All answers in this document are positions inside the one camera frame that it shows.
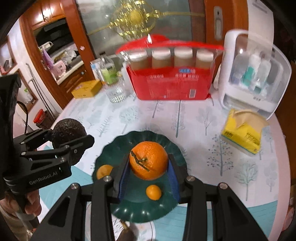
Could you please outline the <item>person's left hand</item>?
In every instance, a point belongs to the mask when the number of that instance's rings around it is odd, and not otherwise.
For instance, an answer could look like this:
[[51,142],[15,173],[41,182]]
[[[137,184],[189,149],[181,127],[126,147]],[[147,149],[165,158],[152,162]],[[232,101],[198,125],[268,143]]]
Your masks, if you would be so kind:
[[[25,206],[26,214],[39,216],[42,211],[39,190],[28,193],[26,198],[28,200]],[[1,214],[16,238],[27,241],[30,240],[29,231],[16,214],[20,210],[21,208],[12,193],[5,192],[4,198],[1,199]]]

